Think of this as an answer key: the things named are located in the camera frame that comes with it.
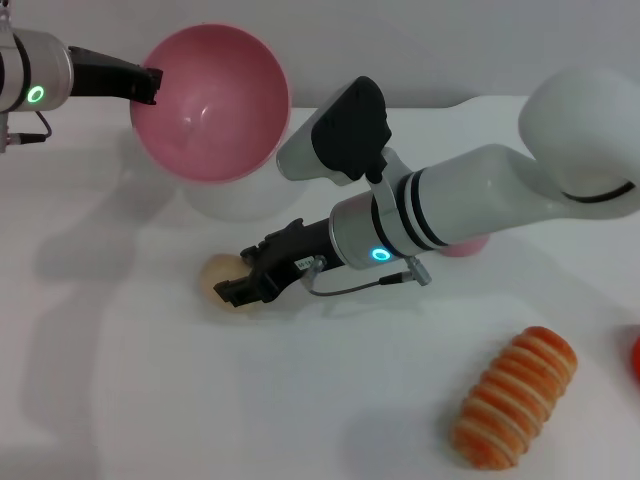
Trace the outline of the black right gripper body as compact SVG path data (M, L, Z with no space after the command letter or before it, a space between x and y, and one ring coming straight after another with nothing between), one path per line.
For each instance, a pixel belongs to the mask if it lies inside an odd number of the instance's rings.
M297 266L298 261L323 256L327 262L326 270L345 265L331 243L329 219L309 225L304 225L302 219L296 219L282 230L267 235L261 242L266 243L266 248L255 264L249 264L250 275L267 276L277 286L277 297L304 275Z

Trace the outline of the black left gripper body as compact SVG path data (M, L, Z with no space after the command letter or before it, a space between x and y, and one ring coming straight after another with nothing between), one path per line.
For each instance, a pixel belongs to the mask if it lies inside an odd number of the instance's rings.
M73 65L71 97L113 97L130 100L134 74L141 68L119 58L69 46Z

